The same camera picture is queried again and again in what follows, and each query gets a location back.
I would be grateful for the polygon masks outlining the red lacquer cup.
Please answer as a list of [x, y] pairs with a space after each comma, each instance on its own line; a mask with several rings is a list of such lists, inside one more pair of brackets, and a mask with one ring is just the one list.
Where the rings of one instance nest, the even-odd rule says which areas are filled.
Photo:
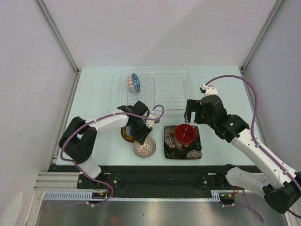
[[196, 136], [195, 129], [189, 124], [180, 124], [174, 130], [175, 139], [183, 145], [191, 144]]

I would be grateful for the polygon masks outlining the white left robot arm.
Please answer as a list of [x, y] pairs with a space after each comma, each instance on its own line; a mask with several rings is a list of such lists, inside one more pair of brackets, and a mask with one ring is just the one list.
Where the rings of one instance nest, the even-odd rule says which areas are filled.
[[71, 120], [58, 145], [61, 153], [67, 154], [80, 171], [88, 175], [87, 182], [93, 188], [99, 188], [104, 177], [92, 157], [96, 138], [111, 129], [128, 127], [134, 141], [142, 145], [156, 120], [154, 110], [148, 109], [141, 101], [134, 106], [120, 106], [113, 113], [94, 120], [78, 116]]

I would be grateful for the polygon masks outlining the blue patterned bowl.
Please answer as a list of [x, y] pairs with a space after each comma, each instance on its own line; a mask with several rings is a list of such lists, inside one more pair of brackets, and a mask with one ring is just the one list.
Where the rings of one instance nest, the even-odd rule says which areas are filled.
[[132, 82], [133, 82], [133, 86], [134, 86], [134, 89], [136, 90], [136, 92], [140, 92], [141, 83], [140, 83], [139, 77], [137, 76], [136, 73], [132, 74]]

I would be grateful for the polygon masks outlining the brown patterned bowl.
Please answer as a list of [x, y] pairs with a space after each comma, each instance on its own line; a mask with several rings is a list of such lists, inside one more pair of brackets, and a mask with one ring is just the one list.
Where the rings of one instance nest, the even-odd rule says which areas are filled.
[[141, 158], [148, 158], [156, 151], [156, 142], [151, 137], [146, 137], [144, 143], [141, 145], [137, 141], [133, 143], [134, 153]]

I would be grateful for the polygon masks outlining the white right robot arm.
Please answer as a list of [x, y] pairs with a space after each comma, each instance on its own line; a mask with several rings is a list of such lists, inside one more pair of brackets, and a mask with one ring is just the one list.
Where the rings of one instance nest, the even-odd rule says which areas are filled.
[[231, 185], [245, 188], [263, 197], [278, 213], [286, 213], [301, 197], [301, 174], [289, 167], [272, 153], [256, 137], [252, 137], [249, 125], [238, 115], [228, 114], [217, 95], [201, 100], [187, 100], [184, 118], [191, 121], [195, 113], [196, 124], [208, 125], [215, 134], [244, 153], [263, 173], [263, 177], [245, 172], [228, 164], [229, 170], [217, 177], [222, 189]]

